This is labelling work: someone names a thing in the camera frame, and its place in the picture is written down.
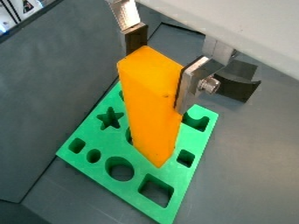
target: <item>orange block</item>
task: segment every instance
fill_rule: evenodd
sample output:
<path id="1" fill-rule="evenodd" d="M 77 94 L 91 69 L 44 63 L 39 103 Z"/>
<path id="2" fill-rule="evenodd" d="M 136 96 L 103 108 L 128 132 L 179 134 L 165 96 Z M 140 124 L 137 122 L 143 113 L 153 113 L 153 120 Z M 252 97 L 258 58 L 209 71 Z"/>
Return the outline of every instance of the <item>orange block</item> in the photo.
<path id="1" fill-rule="evenodd" d="M 173 109 L 181 69 L 148 46 L 117 62 L 133 146 L 156 167 L 173 153 L 183 119 Z"/>

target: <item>gray table surface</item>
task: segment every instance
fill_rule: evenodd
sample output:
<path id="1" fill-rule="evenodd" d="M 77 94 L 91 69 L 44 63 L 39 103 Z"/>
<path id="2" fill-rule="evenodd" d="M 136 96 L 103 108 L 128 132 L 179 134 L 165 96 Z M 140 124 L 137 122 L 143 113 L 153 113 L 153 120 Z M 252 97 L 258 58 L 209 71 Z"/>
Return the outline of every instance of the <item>gray table surface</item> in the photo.
<path id="1" fill-rule="evenodd" d="M 185 65 L 203 36 L 161 25 L 149 46 Z M 203 95 L 219 113 L 208 146 L 173 223 L 299 222 L 299 82 L 250 57 L 262 80 L 245 104 Z M 153 223 L 59 158 L 23 201 L 49 223 Z"/>

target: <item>square hole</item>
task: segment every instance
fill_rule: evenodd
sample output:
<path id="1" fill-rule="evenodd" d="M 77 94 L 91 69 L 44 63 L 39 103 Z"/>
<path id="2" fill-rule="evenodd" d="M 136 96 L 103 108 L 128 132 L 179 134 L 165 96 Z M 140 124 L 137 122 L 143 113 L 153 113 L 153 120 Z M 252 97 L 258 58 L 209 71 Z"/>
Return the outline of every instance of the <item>square hole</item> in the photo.
<path id="1" fill-rule="evenodd" d="M 137 191 L 160 207 L 168 206 L 173 196 L 173 188 L 151 174 L 145 175 Z"/>
<path id="2" fill-rule="evenodd" d="M 187 150 L 181 150 L 180 151 L 180 155 L 176 158 L 176 161 L 181 165 L 184 165 L 188 168 L 191 168 L 192 167 L 192 161 L 193 161 L 193 159 L 195 159 L 195 156 Z"/>
<path id="3" fill-rule="evenodd" d="M 73 153 L 79 154 L 81 152 L 84 146 L 85 146 L 85 142 L 81 139 L 75 138 L 69 144 L 69 150 Z"/>

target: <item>screw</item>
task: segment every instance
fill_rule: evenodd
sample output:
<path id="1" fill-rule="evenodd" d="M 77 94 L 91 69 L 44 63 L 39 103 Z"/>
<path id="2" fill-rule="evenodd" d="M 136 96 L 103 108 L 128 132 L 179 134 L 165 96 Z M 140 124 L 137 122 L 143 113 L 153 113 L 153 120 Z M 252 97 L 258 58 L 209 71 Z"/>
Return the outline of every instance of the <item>screw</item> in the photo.
<path id="1" fill-rule="evenodd" d="M 213 95 L 220 87 L 220 82 L 212 78 L 212 76 L 207 77 L 205 79 L 200 80 L 197 89 L 205 90 L 205 93 Z"/>

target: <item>green shape sorter board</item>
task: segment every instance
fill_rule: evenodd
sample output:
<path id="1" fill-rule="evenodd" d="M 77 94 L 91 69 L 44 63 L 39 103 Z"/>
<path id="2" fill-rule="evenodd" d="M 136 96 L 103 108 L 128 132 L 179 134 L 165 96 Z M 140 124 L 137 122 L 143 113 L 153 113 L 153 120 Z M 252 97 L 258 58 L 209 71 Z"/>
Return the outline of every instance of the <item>green shape sorter board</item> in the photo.
<path id="1" fill-rule="evenodd" d="M 217 117 L 197 105 L 187 111 L 172 157 L 156 168 L 132 145 L 117 83 L 56 154 L 155 221 L 172 223 Z M 131 176 L 117 176 L 117 167 Z"/>

